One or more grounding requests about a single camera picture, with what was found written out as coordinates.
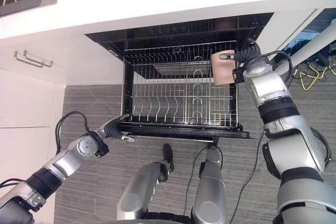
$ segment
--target silver handle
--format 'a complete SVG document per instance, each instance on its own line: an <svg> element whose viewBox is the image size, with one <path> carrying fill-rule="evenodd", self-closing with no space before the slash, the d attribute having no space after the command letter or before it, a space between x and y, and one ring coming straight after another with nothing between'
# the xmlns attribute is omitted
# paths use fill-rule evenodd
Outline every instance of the silver handle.
<svg viewBox="0 0 336 224"><path fill-rule="evenodd" d="M21 62L24 62L24 63L27 63L27 64L32 65L32 66L34 66L34 67L38 67L38 68L48 67L48 68L51 68L51 67L53 66L53 61L50 61L50 63L47 65L47 64L45 64L44 61L37 61L37 60L34 60L34 59L32 59L32 58L29 58L29 57L27 56L27 50L24 50L24 51L23 51L23 57L24 57L25 59L27 59L28 61L19 59L19 58L17 57L17 51L14 52L14 59L16 59L16 60L18 60L18 61L21 61Z"/></svg>
<svg viewBox="0 0 336 224"><path fill-rule="evenodd" d="M24 62L24 63L27 63L27 64L29 64L29 65L38 67L38 68L42 68L42 67L43 67L43 65L36 65L36 64L34 64L34 63L31 63L31 62L28 62L28 61L19 59L19 58L17 57L17 51L15 51L15 53L14 53L14 59L16 59L16 60L18 60L18 61L21 61L21 62Z"/></svg>
<svg viewBox="0 0 336 224"><path fill-rule="evenodd" d="M47 65L44 61L37 61L37 60L34 60L34 59L32 59L32 58L29 58L29 57L27 56L27 50L24 50L24 51L23 51L23 57L24 57L25 59L27 59L27 60L30 60L30 61L35 62L35 63L37 63L37 64L41 64L42 66L45 66L45 67L48 67L48 68L51 68L51 67L53 66L53 61L52 61L52 60L51 60L50 63Z"/></svg>

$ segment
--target black cable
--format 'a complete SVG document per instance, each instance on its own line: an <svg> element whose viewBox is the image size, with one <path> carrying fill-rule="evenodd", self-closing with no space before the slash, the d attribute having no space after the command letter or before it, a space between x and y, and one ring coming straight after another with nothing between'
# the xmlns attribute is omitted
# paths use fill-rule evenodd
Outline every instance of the black cable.
<svg viewBox="0 0 336 224"><path fill-rule="evenodd" d="M221 154L221 156L222 156L222 162L221 162L221 164L220 164L220 169L222 169L222 167L223 167L223 152L222 152L222 150L221 150L217 145L215 145L215 147L216 147L217 149L219 149L219 152L220 152L220 154Z"/></svg>
<svg viewBox="0 0 336 224"><path fill-rule="evenodd" d="M287 72L287 76L284 80L284 82L287 82L289 80L289 78L292 76L292 69L293 69L293 63L292 63L292 59L290 58L290 55L284 51L280 51L280 50L276 50L273 52L269 52L268 54L264 54L262 56L270 56L270 55L275 55L275 54L280 54L280 55L284 55L286 56L286 59L288 61L288 72Z"/></svg>
<svg viewBox="0 0 336 224"><path fill-rule="evenodd" d="M217 145L213 145L213 146L215 146L217 149L219 149L219 152L220 152L220 154L221 154L221 156L222 156L222 163L221 163L221 165L220 165L220 169L222 169L222 167L223 167L223 153L222 153L222 150L221 150ZM198 156L200 155L200 153L201 153L203 150L205 150L205 149L207 149L207 148L209 148L209 147L210 147L210 146L207 146L207 147L204 147L203 149L201 149L201 150L199 151L199 153L196 155L195 159L194 159L193 168L192 168L192 170L191 170L191 176L190 176L190 179L189 179L189 182L188 182L188 185L187 185L187 190L186 190L186 192L185 192L185 202L184 202L184 211L183 211L183 215L185 215L185 211L186 211L186 209L187 209L188 190L189 190L190 183L191 183L191 181L192 181L192 179L193 179L193 176L194 176L194 169L195 169L196 160L197 160Z"/></svg>
<svg viewBox="0 0 336 224"><path fill-rule="evenodd" d="M326 140L326 138L318 131L316 130L315 128L313 127L310 127L311 131L313 132L314 136L321 141L321 143L325 146L325 152L326 152L326 157L324 159L324 165L325 167L328 166L329 164L329 161L331 160L331 156L332 156L332 153L331 153L331 149L330 149L330 146L329 146L329 143L328 141Z"/></svg>
<svg viewBox="0 0 336 224"><path fill-rule="evenodd" d="M188 182L188 185L187 185L187 191L185 192L185 203L184 203L183 215L185 215L185 211L186 211L186 208L187 208L188 190L189 190L189 186L190 186L191 180L193 179L193 176L194 176L194 168L195 168L196 160L197 160L198 156L200 155L200 153L203 150L207 149L207 148L209 148L209 146L204 147L203 149L201 149L199 151L199 153L196 155L195 159L194 159L193 168L191 169L191 176L190 176L190 179L189 179L189 182Z"/></svg>
<svg viewBox="0 0 336 224"><path fill-rule="evenodd" d="M233 219L235 218L235 215L236 215L236 212L237 212L237 209L238 209L238 206L239 206L239 201L240 201L240 197L242 196L242 193L243 193L243 190L245 189L245 187L247 186L247 184L251 181L253 175L254 175L254 172L256 171L256 168L257 168L257 163L258 163L258 156L259 156L259 147L260 147L260 144L261 144L261 140L263 139L263 136L264 136L264 132L262 132L261 136L260 136L260 139L259 139L259 142L258 142L258 146L257 146L257 154L256 154L256 161L254 163L254 167L253 167L253 170L252 170L252 173L250 174L250 176L247 178L246 182L244 183L244 185L242 186L241 190L240 190L240 193L239 193L239 196L238 196L238 200L237 200L237 205L236 205L236 208L232 214L232 217L231 217L231 220L230 220L230 223L229 224L232 224L232 221Z"/></svg>
<svg viewBox="0 0 336 224"><path fill-rule="evenodd" d="M9 183L9 184L6 184L7 182L10 182L10 181L22 182L24 180L23 179L19 179L19 178L10 178L10 179L7 179L7 180L1 182L0 183L0 188L6 187L6 186L15 186L15 185L18 184L18 183Z"/></svg>
<svg viewBox="0 0 336 224"><path fill-rule="evenodd" d="M87 134L90 135L93 138L92 134L90 133L89 127L88 127L88 121L87 121L86 116L79 111L71 111L71 112L65 114L56 124L56 128L55 128L55 140L56 140L56 146L57 146L56 154L60 153L60 151L61 151L61 142L60 142L61 126L62 126L62 124L63 124L63 122L66 118L68 118L69 116L74 115L74 114L80 114L80 115L83 116L83 118L84 118L84 128L85 128Z"/></svg>
<svg viewBox="0 0 336 224"><path fill-rule="evenodd" d="M9 183L9 184L6 184L6 185L2 185L2 186L0 186L0 189L1 188L4 188L4 187L6 187L6 186L16 186L18 183Z"/></svg>

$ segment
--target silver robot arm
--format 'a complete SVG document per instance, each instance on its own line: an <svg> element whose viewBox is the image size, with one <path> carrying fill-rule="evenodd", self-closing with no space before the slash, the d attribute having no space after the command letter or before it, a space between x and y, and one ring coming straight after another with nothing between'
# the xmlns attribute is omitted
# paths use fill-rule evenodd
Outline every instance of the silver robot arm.
<svg viewBox="0 0 336 224"><path fill-rule="evenodd" d="M309 125L266 58L251 61L243 77L269 141L263 155L281 179L274 224L336 223L336 192L324 183L324 158Z"/></svg>
<svg viewBox="0 0 336 224"><path fill-rule="evenodd" d="M66 150L58 153L26 181L20 182L0 198L0 223L34 223L29 211L37 212L47 198L83 165L85 157L106 155L109 149L103 142L105 138L114 137L133 142L132 137L123 135L118 130L123 118L111 120L91 131L90 135L83 135L73 141Z"/></svg>

